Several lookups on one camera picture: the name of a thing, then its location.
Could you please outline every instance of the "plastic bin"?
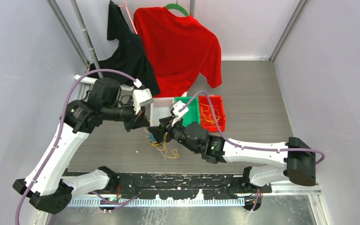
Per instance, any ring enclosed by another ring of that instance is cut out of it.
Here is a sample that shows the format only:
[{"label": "plastic bin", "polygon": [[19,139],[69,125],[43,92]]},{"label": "plastic bin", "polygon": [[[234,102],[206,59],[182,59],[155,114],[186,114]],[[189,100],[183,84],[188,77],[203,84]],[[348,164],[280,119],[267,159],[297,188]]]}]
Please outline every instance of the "plastic bin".
[{"label": "plastic bin", "polygon": [[171,116],[169,107],[173,105],[173,97],[155,97],[151,103],[150,125],[152,127],[159,126],[159,119]]},{"label": "plastic bin", "polygon": [[[221,131],[225,130],[225,112],[223,107],[223,99],[218,95],[210,95],[210,101],[212,102],[215,110],[217,123]],[[206,128],[210,132],[218,132],[216,124],[213,119],[212,111],[210,110],[208,99],[205,96],[198,96],[199,100],[199,112],[201,118],[201,126]]]},{"label": "plastic bin", "polygon": [[[184,104],[187,103],[191,97],[175,97],[174,102],[182,101]],[[199,113],[199,101],[198,98],[194,98],[191,104],[188,106],[188,112],[183,117],[183,126],[188,126],[192,122],[201,124],[201,115]]]}]

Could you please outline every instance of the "metal rod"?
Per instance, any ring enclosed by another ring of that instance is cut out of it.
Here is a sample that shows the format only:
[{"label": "metal rod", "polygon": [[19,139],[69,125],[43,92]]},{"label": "metal rod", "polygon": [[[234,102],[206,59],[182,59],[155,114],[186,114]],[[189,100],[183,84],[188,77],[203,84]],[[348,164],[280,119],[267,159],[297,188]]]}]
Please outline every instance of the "metal rod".
[{"label": "metal rod", "polygon": [[190,16],[195,15],[195,0],[190,0]]},{"label": "metal rod", "polygon": [[[78,23],[81,26],[82,34],[85,37],[86,43],[88,44],[89,47],[89,51],[92,54],[92,60],[94,62],[94,65],[96,66],[96,69],[100,69],[100,65],[98,63],[98,59],[96,56],[96,51],[94,50],[92,41],[90,40],[89,37],[89,33],[86,29],[85,23],[83,22],[81,11],[79,10],[78,4],[76,3],[76,0],[71,0],[71,3],[75,11],[76,18],[78,19]],[[103,78],[103,74],[99,72],[98,77]]]},{"label": "metal rod", "polygon": [[57,20],[59,21],[61,27],[63,28],[64,32],[66,33],[67,37],[69,38],[70,42],[72,43],[73,47],[75,48],[76,52],[78,53],[79,57],[82,59],[85,65],[89,65],[88,58],[86,57],[85,53],[82,51],[81,45],[76,40],[74,33],[71,30],[67,20],[65,19],[60,7],[57,5],[56,0],[46,0],[47,4],[50,6],[50,9],[53,11],[54,15],[56,16]]},{"label": "metal rod", "polygon": [[288,36],[290,32],[292,31],[293,27],[297,23],[301,13],[303,12],[304,8],[306,7],[307,3],[310,0],[300,0],[295,11],[292,14],[291,19],[289,20],[288,25],[286,26],[284,32],[281,35],[281,38],[279,39],[277,45],[275,46],[274,52],[271,55],[270,60],[275,61],[275,58],[277,58],[279,51],[282,49],[282,46],[284,46],[285,41],[288,39]]}]

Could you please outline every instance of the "cable connector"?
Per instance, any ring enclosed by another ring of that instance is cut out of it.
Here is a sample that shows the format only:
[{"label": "cable connector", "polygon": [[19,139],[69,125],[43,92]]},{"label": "cable connector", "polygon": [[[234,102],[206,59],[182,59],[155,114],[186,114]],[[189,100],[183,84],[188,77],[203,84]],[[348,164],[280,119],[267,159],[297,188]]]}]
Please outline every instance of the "cable connector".
[{"label": "cable connector", "polygon": [[136,79],[136,81],[133,82],[133,84],[135,84],[135,86],[136,86],[137,88],[140,88],[140,87],[143,85],[142,82],[141,82],[139,79]]}]

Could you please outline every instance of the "gray wall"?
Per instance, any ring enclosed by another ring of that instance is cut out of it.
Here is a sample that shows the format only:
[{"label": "gray wall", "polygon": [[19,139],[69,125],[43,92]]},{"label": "gray wall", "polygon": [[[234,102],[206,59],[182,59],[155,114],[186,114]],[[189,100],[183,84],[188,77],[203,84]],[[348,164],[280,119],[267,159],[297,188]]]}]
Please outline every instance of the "gray wall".
[{"label": "gray wall", "polygon": [[310,1],[275,68],[295,135],[326,153],[333,224],[360,224],[360,1]]},{"label": "gray wall", "polygon": [[[14,224],[27,176],[50,143],[73,76],[84,65],[46,1],[0,0],[0,224]],[[31,224],[26,202],[21,224]]]}]

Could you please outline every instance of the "black t-shirt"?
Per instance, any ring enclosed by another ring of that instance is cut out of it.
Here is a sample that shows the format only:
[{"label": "black t-shirt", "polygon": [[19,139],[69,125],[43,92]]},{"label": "black t-shirt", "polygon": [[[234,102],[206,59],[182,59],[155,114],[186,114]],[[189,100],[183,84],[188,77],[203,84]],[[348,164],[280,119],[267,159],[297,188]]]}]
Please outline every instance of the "black t-shirt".
[{"label": "black t-shirt", "polygon": [[[140,36],[134,34],[125,22],[120,8],[112,1],[108,6],[107,40],[118,39],[119,46],[114,54],[103,61],[99,61],[100,67],[104,69],[116,69],[139,79],[146,88],[149,88],[153,96],[161,93],[154,69],[148,61]],[[104,77],[117,80],[121,84],[133,86],[133,82],[118,74],[103,73]]]}]

